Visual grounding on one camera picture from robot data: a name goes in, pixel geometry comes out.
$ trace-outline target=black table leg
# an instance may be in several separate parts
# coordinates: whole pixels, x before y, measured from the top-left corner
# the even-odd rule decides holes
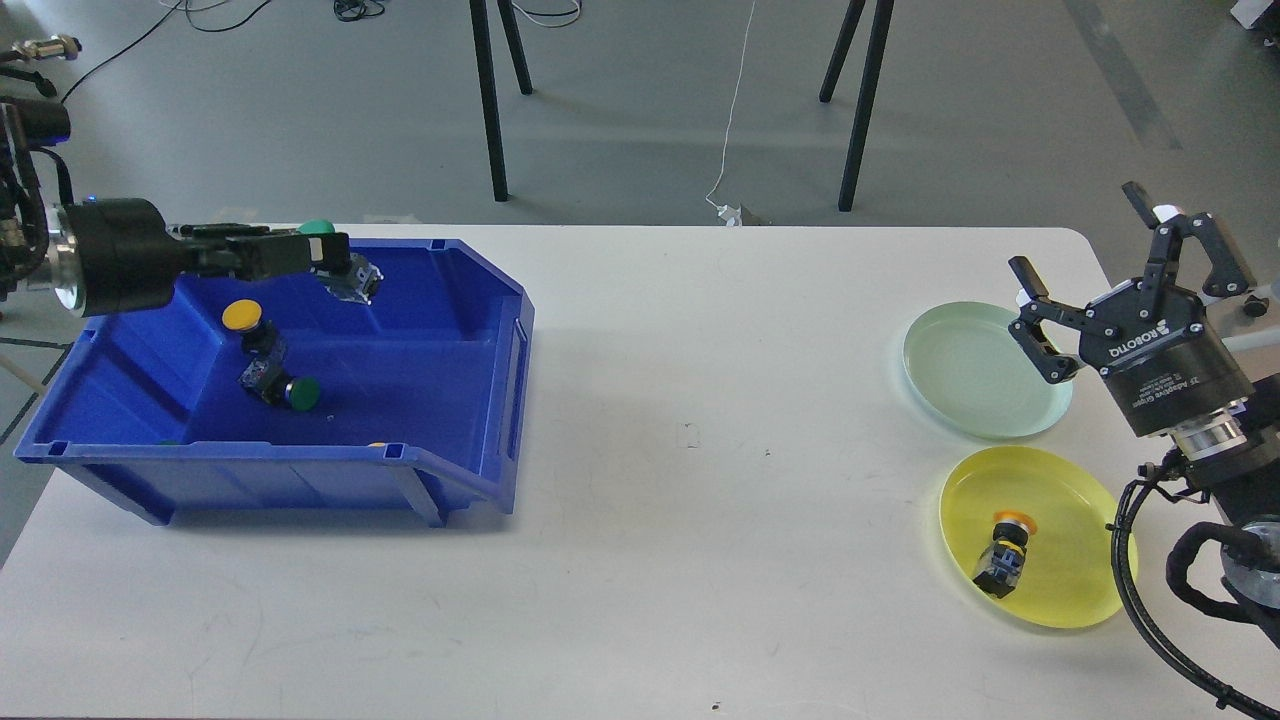
[[[516,82],[520,83],[520,94],[532,95],[534,85],[529,81],[525,45],[520,42],[520,27],[516,26],[516,13],[511,8],[511,0],[498,0],[498,15],[502,17],[502,29],[507,33],[511,61],[516,65]]]
[[[831,102],[831,94],[836,91],[836,81],[840,79],[840,70],[845,67],[845,58],[849,55],[849,44],[858,31],[858,20],[863,17],[863,8],[867,0],[849,0],[849,10],[845,12],[845,22],[840,26],[840,37],[836,38],[836,49],[831,53],[831,63],[827,64],[827,77],[822,79],[822,90],[818,92],[819,102]]]
[[[872,105],[876,102],[876,86],[879,83],[879,68],[881,61],[884,60],[884,42],[888,40],[888,20],[892,14],[893,0],[876,0],[876,17],[872,19],[872,37],[867,49],[867,65],[863,68],[863,86],[858,91],[858,109],[854,113],[854,132],[849,138],[845,177],[840,183],[838,208],[841,213],[847,213],[854,206],[854,191],[858,188],[858,173],[863,165],[867,128],[872,123]]]
[[[507,164],[502,158],[502,127],[498,123],[498,86],[493,78],[493,46],[489,42],[488,0],[471,0],[471,32],[475,35],[476,70],[480,73],[480,106],[484,131],[489,142],[489,173],[493,176],[493,199],[507,201]]]

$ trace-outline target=blue plastic bin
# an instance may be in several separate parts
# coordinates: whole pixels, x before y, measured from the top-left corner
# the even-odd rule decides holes
[[[511,512],[529,333],[524,288],[457,240],[364,240],[371,306],[308,275],[183,277],[159,310],[97,318],[14,451],[164,525],[186,510],[412,509],[431,525],[475,500]],[[310,413],[237,383],[223,309],[259,301],[320,383]],[[385,443],[371,446],[371,443]]]

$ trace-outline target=white table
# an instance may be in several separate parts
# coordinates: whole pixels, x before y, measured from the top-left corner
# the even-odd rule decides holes
[[[0,715],[1204,717],[1123,616],[1048,632],[945,556],[937,493],[987,443],[910,397],[922,311],[1106,290],[1064,229],[347,227],[461,237],[535,306],[516,514],[152,528],[55,473],[0,570]],[[1114,493],[1134,439],[1097,375],[1025,445]],[[1140,587],[1192,657],[1275,703],[1261,633],[1202,619],[1152,501]],[[1212,556],[1193,574],[1212,587]]]

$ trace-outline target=plate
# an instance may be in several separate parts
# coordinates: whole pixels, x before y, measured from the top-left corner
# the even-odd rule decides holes
[[[943,421],[984,439],[1043,432],[1071,405],[1071,383],[1048,384],[1009,334],[1016,314],[948,302],[916,318],[902,364],[916,396]]]
[[[1116,500],[1083,468],[1032,447],[991,447],[970,455],[942,487],[942,539],[973,592],[1028,623],[1087,628],[1120,610],[1111,577]],[[1001,600],[973,584],[998,510],[1030,515],[1038,525],[1014,592]],[[1129,561],[1138,566],[1135,543]]]

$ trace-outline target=gray floor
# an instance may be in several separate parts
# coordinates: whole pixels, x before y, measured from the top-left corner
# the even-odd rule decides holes
[[[751,0],[584,1],[570,28],[522,26],[532,96],[518,94],[494,38],[506,204],[489,188],[461,0],[390,0],[384,17],[349,24],[321,0],[278,0],[221,35],[177,13],[77,90],[61,151],[77,193],[147,197],[170,222],[717,223],[703,196],[719,170]],[[1120,193],[1139,179],[1157,199],[1226,218],[1270,281],[1280,274],[1280,53],[1240,28],[1231,4],[900,3],[859,195],[842,214],[867,29],[836,101],[820,105],[844,0],[759,0],[716,199],[790,225],[1070,227],[1119,281],[1146,259],[1147,232]],[[234,0],[193,18],[218,27],[255,6]],[[10,0],[0,44],[78,36],[82,59],[40,68],[65,90],[164,13],[151,0]],[[1198,281],[1203,256],[1187,255],[1185,277]],[[78,324],[55,307],[13,300],[0,334],[69,341]],[[4,352],[36,374],[58,356]],[[1280,370],[1270,360],[1251,370]],[[0,374],[0,420],[28,397]],[[0,561],[49,474],[9,459],[13,442],[0,459]]]

